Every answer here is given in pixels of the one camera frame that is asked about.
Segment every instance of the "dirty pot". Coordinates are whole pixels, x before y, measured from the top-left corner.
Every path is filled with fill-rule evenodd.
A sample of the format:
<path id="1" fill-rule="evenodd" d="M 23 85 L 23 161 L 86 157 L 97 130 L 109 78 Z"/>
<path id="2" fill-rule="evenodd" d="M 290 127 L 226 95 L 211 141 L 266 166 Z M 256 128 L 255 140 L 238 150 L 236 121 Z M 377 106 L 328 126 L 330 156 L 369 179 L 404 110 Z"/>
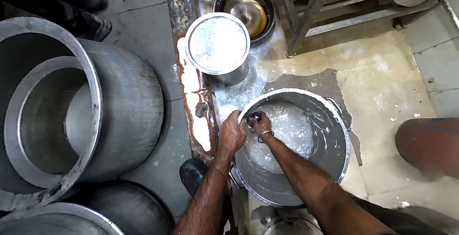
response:
<path id="1" fill-rule="evenodd" d="M 0 22 L 0 56 L 0 210 L 117 178 L 152 152 L 163 95 L 129 50 L 19 17 Z"/>
<path id="2" fill-rule="evenodd" d="M 314 139 L 309 161 L 340 183 L 349 163 L 351 144 L 339 106 L 331 98 L 324 98 L 308 91 L 280 89 L 249 103 L 240 114 L 239 122 L 242 118 L 250 116 L 263 103 L 273 100 L 288 101 L 305 112 Z M 264 203 L 274 207 L 303 207 L 303 202 L 293 191 L 284 174 L 274 174 L 259 167 L 246 154 L 246 150 L 236 153 L 233 167 L 244 187 Z"/>

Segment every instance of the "hairy arm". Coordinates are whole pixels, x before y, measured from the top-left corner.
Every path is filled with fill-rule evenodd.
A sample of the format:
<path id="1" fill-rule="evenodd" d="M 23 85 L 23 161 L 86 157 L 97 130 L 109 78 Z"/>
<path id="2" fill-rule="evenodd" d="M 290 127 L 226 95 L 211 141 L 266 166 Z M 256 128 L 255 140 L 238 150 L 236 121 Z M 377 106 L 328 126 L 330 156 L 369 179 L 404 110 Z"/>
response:
<path id="1" fill-rule="evenodd" d="M 237 124 L 240 111 L 234 111 L 223 122 L 220 147 L 212 160 L 196 195 L 174 230 L 174 235 L 216 235 L 221 230 L 224 192 L 234 154 L 247 137 L 246 122 Z"/>
<path id="2" fill-rule="evenodd" d="M 271 122 L 264 114 L 254 131 L 261 134 L 271 130 Z M 276 158 L 293 190 L 310 209 L 322 227 L 331 235 L 396 234 L 378 219 L 355 203 L 347 192 L 312 162 L 298 156 L 271 133 L 261 139 Z"/>

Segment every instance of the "metal bangle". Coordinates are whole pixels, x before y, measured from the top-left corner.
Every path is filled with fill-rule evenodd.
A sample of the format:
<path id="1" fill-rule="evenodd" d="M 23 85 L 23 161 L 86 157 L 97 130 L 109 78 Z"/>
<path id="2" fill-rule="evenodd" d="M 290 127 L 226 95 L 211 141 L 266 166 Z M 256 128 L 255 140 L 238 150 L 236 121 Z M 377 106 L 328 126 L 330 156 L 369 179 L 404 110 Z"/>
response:
<path id="1" fill-rule="evenodd" d="M 259 143 L 264 144 L 263 142 L 260 141 L 260 138 L 261 138 L 261 136 L 262 136 L 263 134 L 265 134 L 265 133 L 272 133 L 272 134 L 274 135 L 274 131 L 272 131 L 272 130 L 264 131 L 264 132 L 261 133 L 261 134 L 258 136 L 258 138 L 257 138 L 257 140 L 258 140 Z"/>

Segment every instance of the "soapy water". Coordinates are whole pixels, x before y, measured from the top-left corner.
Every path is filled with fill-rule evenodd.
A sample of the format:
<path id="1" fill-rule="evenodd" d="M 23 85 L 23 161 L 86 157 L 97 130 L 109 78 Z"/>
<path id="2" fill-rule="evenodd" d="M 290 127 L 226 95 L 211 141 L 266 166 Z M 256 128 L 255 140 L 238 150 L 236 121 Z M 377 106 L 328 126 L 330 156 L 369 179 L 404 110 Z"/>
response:
<path id="1" fill-rule="evenodd" d="M 271 127 L 277 139 L 299 156 L 309 158 L 314 145 L 313 130 L 303 110 L 287 101 L 267 101 L 255 111 L 266 113 L 271 120 Z M 284 172 L 268 146 L 259 143 L 257 138 L 257 134 L 252 133 L 247 127 L 244 150 L 249 158 L 271 173 L 283 174 Z"/>

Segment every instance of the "metal pipe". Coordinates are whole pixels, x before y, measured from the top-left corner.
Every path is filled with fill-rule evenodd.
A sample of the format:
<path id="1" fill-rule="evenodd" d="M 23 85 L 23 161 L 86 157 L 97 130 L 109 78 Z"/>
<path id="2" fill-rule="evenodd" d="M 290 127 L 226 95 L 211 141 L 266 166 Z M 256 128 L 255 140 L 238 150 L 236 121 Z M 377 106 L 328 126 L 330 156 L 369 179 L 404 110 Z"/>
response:
<path id="1" fill-rule="evenodd" d="M 454 21 L 454 25 L 456 26 L 456 29 L 459 31 L 459 18 L 456 12 L 454 11 L 453 7 L 451 6 L 449 0 L 439 0 L 439 1 L 442 3 L 443 8 L 446 10 L 448 15 Z"/>

